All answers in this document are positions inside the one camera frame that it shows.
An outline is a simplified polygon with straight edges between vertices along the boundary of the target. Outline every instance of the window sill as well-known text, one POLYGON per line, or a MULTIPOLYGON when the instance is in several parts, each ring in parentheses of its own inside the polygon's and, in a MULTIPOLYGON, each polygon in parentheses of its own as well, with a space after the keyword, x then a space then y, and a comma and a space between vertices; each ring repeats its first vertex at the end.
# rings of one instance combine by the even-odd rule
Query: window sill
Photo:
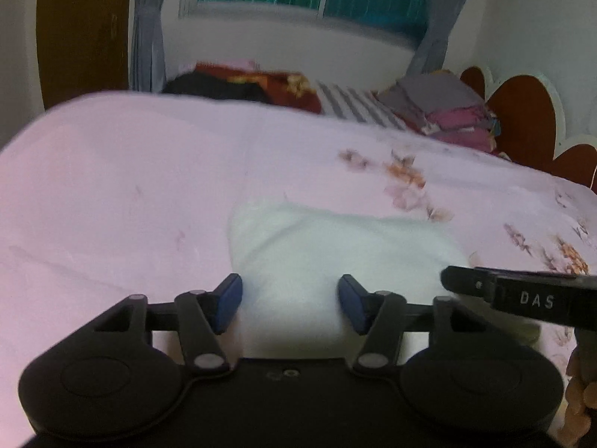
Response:
POLYGON ((214 18, 234 21, 258 20, 304 24, 322 29, 333 29, 360 37, 373 38, 407 49, 415 50, 417 42, 407 35, 390 32, 381 28, 351 22, 334 17, 322 18, 317 10, 270 3, 245 3, 242 1, 202 1, 185 9, 180 19, 214 18))

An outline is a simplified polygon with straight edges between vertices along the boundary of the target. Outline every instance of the window frame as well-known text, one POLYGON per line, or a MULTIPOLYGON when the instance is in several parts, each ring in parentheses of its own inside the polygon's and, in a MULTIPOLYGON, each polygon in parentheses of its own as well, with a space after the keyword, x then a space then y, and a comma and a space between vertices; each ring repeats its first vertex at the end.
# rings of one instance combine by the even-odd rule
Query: window frame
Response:
POLYGON ((180 0, 178 18, 226 18, 230 20, 269 20, 302 23, 321 28, 337 29, 361 37, 375 38, 405 48, 416 49, 412 37, 371 27, 333 16, 323 17, 327 0, 319 0, 317 10, 280 3, 255 1, 199 1, 180 0))

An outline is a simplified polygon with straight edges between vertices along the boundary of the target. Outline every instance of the brown headboard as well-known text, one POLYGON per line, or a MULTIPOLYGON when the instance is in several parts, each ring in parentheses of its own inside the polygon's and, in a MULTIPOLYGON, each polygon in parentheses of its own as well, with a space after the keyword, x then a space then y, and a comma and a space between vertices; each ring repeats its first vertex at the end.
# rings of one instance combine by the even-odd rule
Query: brown headboard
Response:
POLYGON ((570 146, 557 155, 565 137, 559 136, 554 89, 544 78, 530 75, 513 76, 488 92, 488 71, 469 67, 460 79, 473 88, 487 106, 497 115, 501 123, 501 135, 496 138, 498 150, 506 153, 512 161, 535 168, 551 175, 567 178, 591 187, 597 193, 597 149, 589 143, 570 146))

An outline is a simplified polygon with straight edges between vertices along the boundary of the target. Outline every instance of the black cloth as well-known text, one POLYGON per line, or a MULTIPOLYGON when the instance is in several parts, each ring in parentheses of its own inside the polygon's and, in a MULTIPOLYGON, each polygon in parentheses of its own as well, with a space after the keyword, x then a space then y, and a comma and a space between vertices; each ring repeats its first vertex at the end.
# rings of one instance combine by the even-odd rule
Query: black cloth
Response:
POLYGON ((217 100, 236 99, 271 103, 268 95, 256 82, 237 84, 197 71, 169 80, 163 88, 162 94, 185 94, 217 100))

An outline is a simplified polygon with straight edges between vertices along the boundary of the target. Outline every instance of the headboard white trim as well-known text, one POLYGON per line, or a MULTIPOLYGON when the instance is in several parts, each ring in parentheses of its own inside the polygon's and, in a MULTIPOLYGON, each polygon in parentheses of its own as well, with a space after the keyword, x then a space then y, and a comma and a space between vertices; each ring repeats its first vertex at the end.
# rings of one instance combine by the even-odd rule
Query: headboard white trim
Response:
MULTIPOLYGON (((547 90, 549 97, 551 99, 551 103, 553 104, 553 110, 555 112, 556 117, 556 143, 554 144, 553 150, 553 159, 556 159, 558 156, 562 155, 563 152, 572 148, 578 144, 588 144, 594 147, 597 150, 597 137, 587 135, 587 134, 580 134, 575 135, 572 137, 566 137, 566 117, 563 112, 563 105, 562 100, 555 88, 555 86, 551 83, 551 81, 545 77, 544 74, 536 73, 536 72, 516 72, 516 73, 508 73, 501 77, 500 80, 494 81, 493 74, 489 67, 484 64, 473 64, 471 67, 478 67, 483 74, 484 82, 485 82, 485 100, 488 100, 500 86, 506 82, 511 77, 515 76, 531 76, 538 79, 541 84, 547 90)), ((593 171, 593 180, 591 182, 591 187, 595 183, 595 178, 597 177, 597 167, 593 171)))

